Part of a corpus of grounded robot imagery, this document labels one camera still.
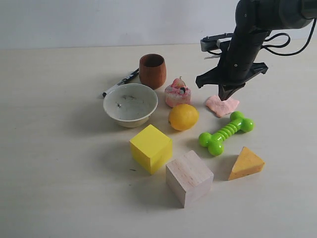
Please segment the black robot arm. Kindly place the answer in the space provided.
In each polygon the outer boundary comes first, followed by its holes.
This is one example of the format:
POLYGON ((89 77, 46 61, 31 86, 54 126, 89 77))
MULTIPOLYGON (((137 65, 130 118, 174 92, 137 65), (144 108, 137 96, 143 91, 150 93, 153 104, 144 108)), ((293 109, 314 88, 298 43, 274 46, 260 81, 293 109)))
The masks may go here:
POLYGON ((256 63, 260 50, 274 55, 275 45, 270 33, 278 30, 276 37, 285 35, 285 29, 302 29, 312 24, 304 46, 294 52, 301 53, 310 43, 317 24, 315 0, 241 0, 235 11, 236 27, 232 33, 207 36, 200 40, 202 52, 219 57, 217 66, 196 77, 196 85, 217 85, 222 101, 229 99, 258 74, 266 74, 265 63, 256 63))

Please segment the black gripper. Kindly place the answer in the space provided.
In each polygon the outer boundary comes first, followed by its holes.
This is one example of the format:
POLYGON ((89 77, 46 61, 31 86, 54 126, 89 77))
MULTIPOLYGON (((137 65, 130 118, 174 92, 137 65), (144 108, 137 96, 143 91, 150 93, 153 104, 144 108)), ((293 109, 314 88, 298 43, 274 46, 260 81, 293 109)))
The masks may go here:
POLYGON ((228 100, 242 86, 256 75, 265 74, 268 66, 264 62, 255 63, 268 31, 256 30, 241 33, 237 30, 229 42, 220 44, 221 55, 217 67, 196 77, 196 85, 218 85, 221 101, 228 100))

